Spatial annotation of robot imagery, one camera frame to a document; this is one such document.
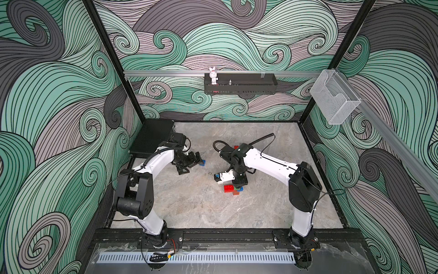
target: wall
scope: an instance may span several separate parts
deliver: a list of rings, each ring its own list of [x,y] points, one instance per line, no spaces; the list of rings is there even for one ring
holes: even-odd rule
[[[339,69],[438,175],[438,3],[410,2],[372,11]],[[382,273],[437,273],[438,205],[366,117],[356,110],[330,126],[315,107],[304,126],[332,187],[347,190],[337,199]]]
[[[78,272],[139,121],[81,0],[2,1],[0,35],[2,273]]]
[[[351,2],[95,0],[95,5],[126,70],[319,71],[328,67],[362,4]],[[146,117],[297,121],[314,79],[280,78],[277,94],[249,97],[205,95],[203,78],[131,81]]]

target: enclosure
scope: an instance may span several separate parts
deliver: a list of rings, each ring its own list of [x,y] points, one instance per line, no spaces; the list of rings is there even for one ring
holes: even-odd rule
[[[154,209],[172,233],[234,229],[278,249],[274,236],[293,220],[285,185],[257,172],[233,196],[212,178],[227,167],[213,141],[238,146],[273,132],[267,154],[309,162],[323,191],[345,190],[316,208],[321,248],[310,272],[337,254],[364,273],[438,270],[437,1],[5,0],[0,8],[2,273],[85,273],[98,247],[138,244],[142,231],[112,221],[125,218],[112,203],[119,172],[142,161],[130,148],[149,119],[175,121],[206,160],[184,175],[168,165],[154,179]],[[266,85],[275,92],[215,94],[205,88],[212,67],[221,85],[225,73],[273,74]],[[324,70],[359,95],[339,125],[326,117],[329,102],[311,95]],[[276,270],[298,271],[290,267]]]

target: bunny figurine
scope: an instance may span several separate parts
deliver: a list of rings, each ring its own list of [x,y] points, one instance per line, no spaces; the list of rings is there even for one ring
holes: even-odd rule
[[[219,78],[217,78],[216,76],[218,76],[218,73],[216,72],[216,67],[213,68],[208,68],[210,70],[210,78],[212,79],[212,85],[217,85],[216,80],[218,80]]]

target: gray marble surface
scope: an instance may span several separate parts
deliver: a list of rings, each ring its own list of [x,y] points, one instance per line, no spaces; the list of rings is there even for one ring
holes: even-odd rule
[[[192,142],[191,151],[201,154],[205,166],[196,165],[189,174],[178,175],[168,164],[154,178],[154,210],[170,228],[288,228],[293,220],[288,187],[260,171],[247,174],[248,185],[240,195],[224,193],[213,174],[226,171],[229,164],[219,157],[212,143],[222,140],[230,146],[249,143],[271,132],[275,141],[264,153],[292,163],[312,160],[296,123],[175,123],[176,132]],[[254,145],[262,150],[271,139]],[[134,167],[144,159],[136,159]],[[126,217],[116,212],[114,219]],[[342,228],[328,195],[317,205],[315,228]],[[139,228],[133,221],[113,222],[112,228]]]

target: black frame post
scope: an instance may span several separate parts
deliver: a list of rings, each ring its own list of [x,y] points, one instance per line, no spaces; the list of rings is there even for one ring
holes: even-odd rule
[[[341,62],[342,58],[344,57],[344,54],[347,52],[348,48],[350,47],[351,43],[356,38],[356,35],[358,34],[360,28],[362,27],[362,24],[365,21],[365,18],[368,16],[368,13],[370,12],[371,8],[374,5],[374,2],[376,0],[365,0],[362,3],[362,6],[360,7],[359,11],[357,12],[356,17],[354,18],[353,22],[351,23],[350,28],[347,31],[347,34],[345,35],[344,39],[341,42],[341,45],[339,46],[338,50],[336,51],[335,55],[333,56],[332,61],[328,65],[327,69],[333,69],[337,68],[339,63]],[[300,117],[300,120],[298,121],[299,124],[303,124],[307,117],[309,117],[310,112],[312,111],[313,107],[315,105],[315,100],[310,98],[309,103],[306,106],[306,109],[304,110],[303,114]]]
[[[122,85],[125,88],[125,91],[128,94],[128,97],[131,100],[132,105],[134,106],[135,112],[137,113],[140,122],[143,124],[146,120],[145,115],[141,110],[137,98],[135,98],[135,93],[134,90],[132,89],[131,84],[126,80],[125,75],[123,74],[122,64],[120,63],[116,51],[114,50],[113,45],[111,44],[108,33],[106,33],[105,27],[103,26],[102,20],[99,17],[99,14],[97,12],[96,6],[93,3],[93,0],[82,0],[82,2],[84,3],[85,8],[87,9],[91,21],[93,22],[93,25],[97,31],[97,34],[102,40],[103,46],[105,47],[106,52],[108,53],[109,59],[111,60],[111,63],[113,63],[113,66],[117,74],[119,75],[120,81],[122,82]]]

